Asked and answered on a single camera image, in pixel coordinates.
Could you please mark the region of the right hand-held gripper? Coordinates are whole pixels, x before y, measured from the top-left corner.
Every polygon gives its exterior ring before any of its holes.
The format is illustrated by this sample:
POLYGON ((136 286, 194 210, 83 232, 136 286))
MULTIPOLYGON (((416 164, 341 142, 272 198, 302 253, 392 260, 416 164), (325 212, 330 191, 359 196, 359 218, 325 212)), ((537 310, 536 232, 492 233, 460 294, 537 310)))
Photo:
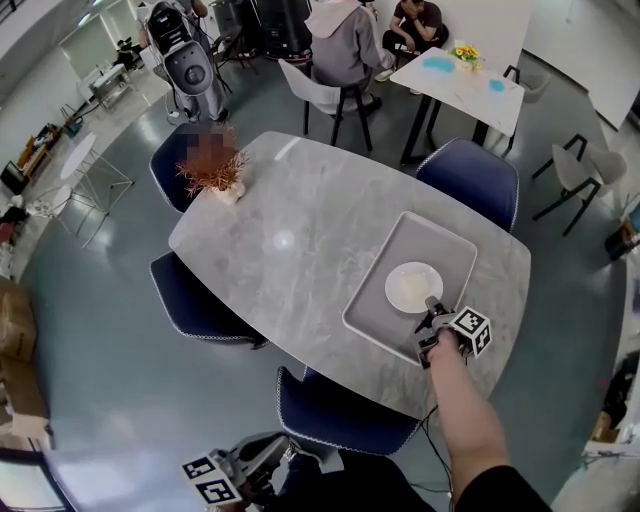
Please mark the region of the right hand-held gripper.
POLYGON ((427 314, 415 329, 416 352, 419 364, 430 367, 429 352, 439 343, 438 333, 451 330, 455 333, 458 349, 466 358, 478 359, 492 341, 490 319, 469 306, 459 312, 449 312, 435 296, 425 299, 427 314))

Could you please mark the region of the person's right forearm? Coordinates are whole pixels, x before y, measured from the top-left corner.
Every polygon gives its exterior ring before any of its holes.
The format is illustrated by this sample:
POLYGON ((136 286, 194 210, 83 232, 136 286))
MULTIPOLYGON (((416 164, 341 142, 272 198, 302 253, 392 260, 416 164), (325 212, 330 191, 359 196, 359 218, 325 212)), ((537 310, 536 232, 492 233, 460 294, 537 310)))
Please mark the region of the person's right forearm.
POLYGON ((455 332, 443 328, 436 338, 428 360, 458 499, 476 477, 510 460, 503 428, 471 379, 455 332))

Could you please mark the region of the small round white table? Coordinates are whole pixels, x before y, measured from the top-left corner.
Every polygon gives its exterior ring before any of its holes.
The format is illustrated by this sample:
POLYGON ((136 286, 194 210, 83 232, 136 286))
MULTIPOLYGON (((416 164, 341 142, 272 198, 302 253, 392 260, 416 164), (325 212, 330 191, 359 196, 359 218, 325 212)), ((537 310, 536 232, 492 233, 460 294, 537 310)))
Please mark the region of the small round white table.
POLYGON ((135 184, 132 178, 96 151, 96 141, 97 136, 93 132, 85 136, 71 151, 60 171, 60 178, 66 185, 70 185, 72 179, 76 180, 71 187, 70 199, 87 208, 76 234, 81 233, 84 224, 93 214, 97 215, 96 227, 83 243, 83 249, 89 247, 115 205, 135 184), (102 173, 108 180, 105 200, 101 199, 98 187, 94 183, 93 171, 102 173))

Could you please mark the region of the black trash bin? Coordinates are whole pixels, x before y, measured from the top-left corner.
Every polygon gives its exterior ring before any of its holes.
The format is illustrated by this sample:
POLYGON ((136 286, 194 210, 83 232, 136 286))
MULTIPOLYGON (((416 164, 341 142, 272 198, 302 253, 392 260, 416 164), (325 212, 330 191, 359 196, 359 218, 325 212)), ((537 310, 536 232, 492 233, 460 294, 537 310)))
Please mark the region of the black trash bin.
POLYGON ((604 242, 605 251, 611 262, 615 262, 640 245, 640 231, 630 220, 624 221, 604 242))

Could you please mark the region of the white square table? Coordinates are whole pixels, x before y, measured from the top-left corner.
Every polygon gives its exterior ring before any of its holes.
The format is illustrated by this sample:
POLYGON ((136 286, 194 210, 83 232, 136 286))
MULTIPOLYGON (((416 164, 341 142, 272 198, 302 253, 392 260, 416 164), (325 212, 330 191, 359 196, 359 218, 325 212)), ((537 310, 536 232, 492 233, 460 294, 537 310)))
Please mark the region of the white square table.
POLYGON ((431 48, 401 67, 390 76, 390 81, 420 93, 421 101, 415 114, 400 163, 408 165, 419 161, 413 153, 420 134, 430 136, 444 105, 452 107, 476 120, 472 141, 482 145, 490 129, 510 138, 514 135, 523 104, 524 89, 509 78, 492 71, 460 71, 444 73, 425 68, 422 60, 442 56, 453 59, 446 51, 431 48), (505 83, 503 92, 492 91, 489 80, 505 83))

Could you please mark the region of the brown cardboard box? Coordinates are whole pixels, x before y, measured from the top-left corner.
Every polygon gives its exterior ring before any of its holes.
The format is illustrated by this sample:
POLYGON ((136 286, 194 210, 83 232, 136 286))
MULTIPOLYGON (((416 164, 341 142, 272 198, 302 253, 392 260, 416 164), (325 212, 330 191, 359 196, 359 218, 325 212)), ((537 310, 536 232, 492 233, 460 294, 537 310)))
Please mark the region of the brown cardboard box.
POLYGON ((18 284, 0 276, 0 355, 30 362, 36 337, 28 293, 18 284))

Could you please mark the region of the person's dark trousers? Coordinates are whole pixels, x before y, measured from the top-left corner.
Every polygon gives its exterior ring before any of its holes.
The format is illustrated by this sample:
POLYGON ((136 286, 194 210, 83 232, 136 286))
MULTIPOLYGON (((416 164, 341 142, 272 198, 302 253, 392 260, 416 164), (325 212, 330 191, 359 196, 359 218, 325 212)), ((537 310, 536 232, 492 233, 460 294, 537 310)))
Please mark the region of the person's dark trousers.
POLYGON ((263 512, 436 512, 384 456, 338 452, 339 471, 292 466, 263 512))

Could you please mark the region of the white chair with black legs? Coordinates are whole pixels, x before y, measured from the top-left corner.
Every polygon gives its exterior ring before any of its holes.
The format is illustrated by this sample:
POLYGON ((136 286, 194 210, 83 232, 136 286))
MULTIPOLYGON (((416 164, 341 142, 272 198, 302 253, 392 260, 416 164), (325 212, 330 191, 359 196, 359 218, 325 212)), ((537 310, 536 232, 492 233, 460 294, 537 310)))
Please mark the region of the white chair with black legs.
POLYGON ((314 106, 318 111, 333 119, 330 145, 335 146, 344 115, 348 113, 346 103, 348 100, 355 102, 357 113, 367 150, 373 150, 369 124, 367 118, 382 106, 379 97, 371 95, 369 103, 364 102, 364 93, 358 84, 343 87, 328 86, 317 83, 312 78, 313 62, 307 61, 305 69, 279 59, 278 64, 292 93, 303 101, 303 135, 309 134, 310 107, 314 106))

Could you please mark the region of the white round plate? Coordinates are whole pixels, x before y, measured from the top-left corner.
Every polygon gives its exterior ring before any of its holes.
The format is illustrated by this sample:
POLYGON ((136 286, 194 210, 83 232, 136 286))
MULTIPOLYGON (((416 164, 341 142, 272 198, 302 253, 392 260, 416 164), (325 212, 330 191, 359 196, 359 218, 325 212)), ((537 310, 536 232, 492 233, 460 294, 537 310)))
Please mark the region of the white round plate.
POLYGON ((429 297, 441 299, 444 284, 440 274, 430 265, 407 262, 393 269, 386 278, 385 294, 389 303, 407 314, 427 310, 429 297))

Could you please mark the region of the grey marble dining table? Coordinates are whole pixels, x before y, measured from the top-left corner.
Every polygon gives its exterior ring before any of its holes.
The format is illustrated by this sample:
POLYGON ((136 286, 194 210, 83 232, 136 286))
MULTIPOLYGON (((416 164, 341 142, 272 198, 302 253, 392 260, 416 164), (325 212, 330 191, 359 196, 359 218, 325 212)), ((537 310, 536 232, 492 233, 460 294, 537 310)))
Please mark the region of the grey marble dining table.
POLYGON ((446 304, 490 319, 490 344, 470 371, 484 393, 494 389, 526 306, 531 254, 523 243, 417 179, 339 148, 268 131, 245 151, 245 195, 227 206, 201 193, 169 238, 218 299, 303 364, 421 419, 434 403, 427 371, 343 321, 395 224, 411 212, 454 239, 435 245, 465 287, 446 304))

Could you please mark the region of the steel work table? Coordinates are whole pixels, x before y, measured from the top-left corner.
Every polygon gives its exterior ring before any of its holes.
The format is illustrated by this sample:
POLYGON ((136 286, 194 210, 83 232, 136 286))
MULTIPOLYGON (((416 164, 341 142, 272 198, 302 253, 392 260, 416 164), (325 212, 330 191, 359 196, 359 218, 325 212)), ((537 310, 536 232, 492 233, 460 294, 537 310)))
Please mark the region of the steel work table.
POLYGON ((129 91, 136 91, 127 69, 117 64, 89 85, 94 98, 104 110, 111 110, 129 91))

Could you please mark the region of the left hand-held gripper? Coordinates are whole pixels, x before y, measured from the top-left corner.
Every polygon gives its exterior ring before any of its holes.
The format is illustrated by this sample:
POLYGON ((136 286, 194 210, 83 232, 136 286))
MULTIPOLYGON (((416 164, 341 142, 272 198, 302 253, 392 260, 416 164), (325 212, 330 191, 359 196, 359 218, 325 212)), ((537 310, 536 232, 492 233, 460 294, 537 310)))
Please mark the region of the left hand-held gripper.
POLYGON ((238 503, 248 478, 271 477, 290 444, 282 432, 243 439, 236 448, 213 449, 182 464, 182 474, 207 506, 238 503))

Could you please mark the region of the black equipment case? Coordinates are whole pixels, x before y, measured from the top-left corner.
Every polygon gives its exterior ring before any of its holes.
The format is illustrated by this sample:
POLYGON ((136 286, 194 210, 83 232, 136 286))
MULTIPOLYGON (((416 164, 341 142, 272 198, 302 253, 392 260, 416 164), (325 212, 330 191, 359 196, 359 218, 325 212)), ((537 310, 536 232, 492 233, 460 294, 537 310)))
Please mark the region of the black equipment case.
POLYGON ((264 39, 264 54, 272 59, 306 61, 311 57, 311 34, 305 21, 309 0, 255 0, 264 39))
POLYGON ((220 32, 241 29, 245 53, 260 53, 263 33, 255 0, 211 0, 208 4, 220 32))

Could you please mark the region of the black folding chair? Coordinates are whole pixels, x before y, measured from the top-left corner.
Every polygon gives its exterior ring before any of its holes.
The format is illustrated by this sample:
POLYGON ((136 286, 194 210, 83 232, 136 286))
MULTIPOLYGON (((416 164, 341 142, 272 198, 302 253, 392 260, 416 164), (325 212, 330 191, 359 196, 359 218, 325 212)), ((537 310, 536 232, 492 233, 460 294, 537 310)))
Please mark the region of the black folding chair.
POLYGON ((258 49, 246 42, 244 30, 237 26, 222 32, 212 43, 211 56, 213 58, 213 71, 221 85, 222 91, 232 94, 233 90, 222 76, 222 68, 230 63, 237 62, 242 68, 248 65, 251 70, 258 73, 252 60, 258 56, 258 49))

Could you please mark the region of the yellow flowers in vase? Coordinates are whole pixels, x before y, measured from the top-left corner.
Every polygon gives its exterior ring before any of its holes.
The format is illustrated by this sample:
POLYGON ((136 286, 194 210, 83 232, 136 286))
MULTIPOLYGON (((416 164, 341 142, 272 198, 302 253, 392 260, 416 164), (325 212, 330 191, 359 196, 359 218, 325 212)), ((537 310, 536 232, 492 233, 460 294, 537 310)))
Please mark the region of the yellow flowers in vase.
POLYGON ((454 46, 448 53, 454 59, 454 67, 456 70, 477 71, 481 67, 482 56, 474 46, 454 46))

